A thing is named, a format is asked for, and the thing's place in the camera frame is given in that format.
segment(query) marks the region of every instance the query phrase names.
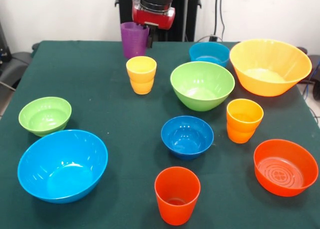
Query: green bowl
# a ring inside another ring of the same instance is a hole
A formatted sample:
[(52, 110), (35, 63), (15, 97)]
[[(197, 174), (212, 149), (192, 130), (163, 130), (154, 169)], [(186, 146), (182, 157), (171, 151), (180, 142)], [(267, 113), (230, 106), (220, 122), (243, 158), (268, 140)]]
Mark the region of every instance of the green bowl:
[(27, 131), (44, 137), (65, 129), (71, 105), (60, 97), (43, 97), (28, 103), (19, 113), (19, 123)]
[(170, 81), (180, 101), (198, 112), (215, 108), (235, 88), (235, 79), (227, 69), (204, 61), (178, 66), (171, 73)]

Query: small blue bowl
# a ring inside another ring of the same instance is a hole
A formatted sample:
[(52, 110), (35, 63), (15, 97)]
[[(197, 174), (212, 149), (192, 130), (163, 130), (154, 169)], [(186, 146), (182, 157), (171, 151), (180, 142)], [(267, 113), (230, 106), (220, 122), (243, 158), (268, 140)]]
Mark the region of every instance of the small blue bowl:
[(62, 130), (32, 144), (18, 165), (29, 194), (49, 203), (77, 201), (98, 184), (108, 163), (101, 139), (83, 130)]
[(177, 116), (162, 127), (163, 143), (179, 159), (192, 160), (214, 142), (214, 131), (204, 120), (194, 116)]
[(190, 60), (192, 62), (209, 62), (222, 67), (227, 66), (229, 54), (230, 50), (228, 47), (211, 41), (196, 43), (189, 49)]

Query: orange bowl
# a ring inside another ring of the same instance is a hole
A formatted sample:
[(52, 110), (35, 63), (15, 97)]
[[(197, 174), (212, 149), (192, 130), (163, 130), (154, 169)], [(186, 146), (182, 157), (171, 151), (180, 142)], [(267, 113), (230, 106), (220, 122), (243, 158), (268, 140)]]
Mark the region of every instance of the orange bowl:
[(307, 77), (309, 57), (297, 47), (271, 39), (251, 39), (236, 44), (230, 61), (241, 85), (249, 92), (279, 96)]
[(293, 197), (310, 187), (318, 178), (314, 157), (302, 146), (282, 139), (262, 142), (254, 151), (254, 172), (267, 191)]

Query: bowl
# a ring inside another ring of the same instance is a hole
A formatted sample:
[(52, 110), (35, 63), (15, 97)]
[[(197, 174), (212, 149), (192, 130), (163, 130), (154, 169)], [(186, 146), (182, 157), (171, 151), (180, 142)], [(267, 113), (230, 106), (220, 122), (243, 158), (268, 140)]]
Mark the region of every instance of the bowl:
[(170, 152), (182, 160), (192, 160), (214, 142), (214, 131), (204, 120), (194, 116), (177, 116), (162, 127), (161, 138)]
[(97, 136), (62, 130), (32, 144), (20, 159), (17, 175), (32, 196), (49, 203), (71, 203), (95, 188), (107, 162), (107, 148)]
[(189, 49), (190, 60), (215, 63), (226, 67), (229, 61), (230, 50), (217, 42), (198, 42)]
[(279, 96), (307, 77), (312, 69), (308, 56), (297, 47), (271, 39), (236, 44), (230, 60), (241, 85), (265, 97)]
[(19, 123), (27, 131), (43, 137), (65, 129), (71, 105), (60, 97), (42, 97), (28, 103), (19, 113)]
[(262, 142), (254, 151), (254, 172), (269, 192), (293, 197), (310, 187), (318, 177), (318, 165), (302, 146), (282, 139)]
[(199, 112), (221, 104), (235, 87), (235, 79), (227, 69), (204, 61), (178, 66), (171, 73), (170, 81), (180, 101)]

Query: green tablecloth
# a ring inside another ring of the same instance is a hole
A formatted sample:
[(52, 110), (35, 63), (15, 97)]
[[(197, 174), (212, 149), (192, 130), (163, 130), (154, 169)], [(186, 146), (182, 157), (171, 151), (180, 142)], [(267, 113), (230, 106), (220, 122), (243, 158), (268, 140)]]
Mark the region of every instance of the green tablecloth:
[[(302, 194), (285, 198), (263, 189), (254, 174), (254, 150), (272, 138), (302, 145), (319, 162), (320, 131), (298, 89), (259, 97), (236, 79), (223, 104), (207, 112), (191, 111), (170, 84), (171, 71), (189, 61), (190, 45), (155, 42), (147, 51), (158, 63), (155, 83), (151, 93), (139, 96), (131, 89), (120, 42), (42, 42), (0, 120), (0, 228), (171, 228), (160, 217), (154, 193), (157, 174), (170, 166), (191, 169), (201, 182), (193, 215), (180, 228), (319, 228), (318, 181)], [(18, 114), (28, 102), (46, 96), (70, 102), (67, 129), (90, 131), (108, 148), (109, 162), (100, 183), (75, 203), (40, 201), (18, 182), (19, 159), (38, 139), (19, 125)], [(226, 105), (235, 98), (252, 99), (264, 109), (258, 130), (243, 145), (232, 143), (226, 132)], [(176, 159), (161, 140), (162, 125), (179, 115), (202, 118), (215, 133), (213, 146), (193, 161)]]

